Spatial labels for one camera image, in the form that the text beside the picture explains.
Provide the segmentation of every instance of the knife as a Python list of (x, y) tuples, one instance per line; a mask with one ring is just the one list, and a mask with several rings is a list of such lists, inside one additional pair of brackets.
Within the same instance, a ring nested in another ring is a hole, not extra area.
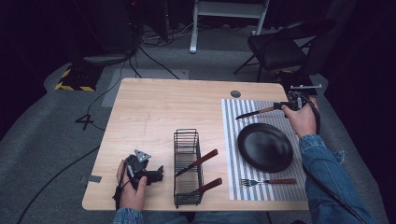
[(189, 166), (183, 168), (182, 170), (180, 170), (179, 172), (177, 172), (177, 174), (175, 174), (175, 177), (180, 176), (184, 173), (186, 173), (187, 171), (189, 171), (192, 167), (194, 166), (198, 166), (201, 165), (202, 163), (204, 163), (204, 161), (209, 160), (210, 158), (218, 155), (218, 150), (217, 149), (213, 149), (211, 152), (207, 153), (206, 155), (204, 155), (203, 157), (201, 157), (200, 159), (196, 160), (195, 162), (193, 162), (192, 164), (190, 164)]
[(270, 112), (273, 110), (277, 110), (277, 109), (281, 109), (282, 105), (286, 105), (288, 107), (291, 107), (291, 103), (289, 102), (280, 102), (280, 103), (274, 103), (274, 106), (270, 106), (261, 110), (257, 110), (257, 111), (253, 111), (253, 112), (249, 112), (243, 115), (240, 115), (238, 117), (236, 117), (235, 119), (242, 119), (242, 118), (247, 118), (253, 115), (257, 115), (257, 114), (262, 114), (262, 113), (266, 113), (266, 112)]
[(222, 179), (219, 177), (219, 178), (213, 180), (212, 182), (205, 184), (202, 187), (196, 189), (192, 193), (195, 193), (195, 192), (205, 193), (205, 191), (207, 191), (209, 189), (213, 189), (214, 187), (217, 187), (218, 185), (221, 185), (221, 184), (222, 184)]

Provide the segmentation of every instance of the person's left hand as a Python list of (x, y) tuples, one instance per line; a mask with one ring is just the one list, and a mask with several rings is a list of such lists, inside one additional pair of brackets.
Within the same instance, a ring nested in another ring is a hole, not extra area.
[[(120, 182), (120, 177), (122, 174), (124, 160), (121, 161), (119, 170), (117, 171), (117, 181)], [(147, 185), (147, 178), (143, 176), (140, 178), (139, 186), (137, 187), (137, 191), (132, 187), (131, 183), (128, 183), (129, 176), (127, 175), (127, 170), (124, 172), (124, 176), (122, 179), (122, 185), (125, 187), (122, 189), (122, 194), (120, 198), (120, 208), (128, 207), (132, 208), (136, 211), (141, 212), (143, 210), (143, 206), (145, 205), (145, 189)]]

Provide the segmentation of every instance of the wire basket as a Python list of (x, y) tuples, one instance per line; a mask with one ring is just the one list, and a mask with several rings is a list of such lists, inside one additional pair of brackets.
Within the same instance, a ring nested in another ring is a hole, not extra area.
[[(178, 129), (174, 133), (176, 173), (201, 158), (199, 135), (196, 129)], [(175, 206), (201, 203), (203, 193), (194, 192), (204, 183), (202, 166), (192, 167), (174, 178)]]

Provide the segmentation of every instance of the person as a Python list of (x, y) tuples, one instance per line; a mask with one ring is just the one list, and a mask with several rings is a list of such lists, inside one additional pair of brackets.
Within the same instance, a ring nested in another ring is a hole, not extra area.
[[(318, 108), (317, 101), (310, 97), (310, 101)], [(308, 199), (309, 212), (313, 223), (376, 223), (373, 216), (365, 208), (361, 197), (353, 187), (353, 184), (345, 171), (338, 162), (334, 154), (327, 149), (323, 140), (317, 132), (316, 119), (309, 104), (306, 104), (298, 111), (292, 111), (283, 105), (282, 110), (290, 120), (292, 129), (299, 138), (299, 148), (303, 159), (303, 166), (320, 183), (333, 191), (340, 197), (354, 212), (353, 216), (343, 205), (335, 201), (311, 178), (305, 182), (305, 192)], [(117, 172), (117, 179), (120, 180), (123, 161)], [(128, 182), (128, 176), (123, 177), (123, 184)], [(137, 190), (131, 184), (125, 185), (120, 198), (120, 209), (117, 210), (114, 224), (124, 223), (143, 223), (142, 210), (145, 201), (145, 177), (142, 177)], [(178, 213), (151, 213), (149, 217), (161, 217), (168, 223), (188, 223), (187, 219)], [(193, 223), (261, 223), (259, 213), (251, 212), (245, 216), (238, 213), (197, 213), (200, 215), (194, 219)]]

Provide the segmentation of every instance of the hand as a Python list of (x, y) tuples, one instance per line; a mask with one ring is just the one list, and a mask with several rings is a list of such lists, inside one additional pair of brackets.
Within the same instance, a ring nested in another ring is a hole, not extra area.
[[(309, 100), (318, 109), (318, 103), (315, 98), (309, 97)], [(317, 123), (314, 112), (309, 104), (306, 104), (298, 111), (289, 109), (286, 105), (282, 105), (282, 110), (288, 116), (291, 127), (297, 133), (299, 138), (305, 135), (317, 133)]]
[[(121, 161), (119, 170), (117, 171), (117, 181), (120, 182), (120, 177), (122, 174), (124, 160)], [(141, 212), (143, 210), (143, 206), (145, 205), (145, 189), (147, 185), (147, 178), (143, 176), (140, 178), (139, 186), (137, 187), (137, 191), (132, 187), (131, 183), (128, 183), (129, 176), (127, 175), (128, 170), (124, 172), (124, 176), (122, 179), (122, 185), (125, 187), (122, 189), (122, 194), (120, 198), (120, 208), (128, 207), (132, 208), (136, 211)]]

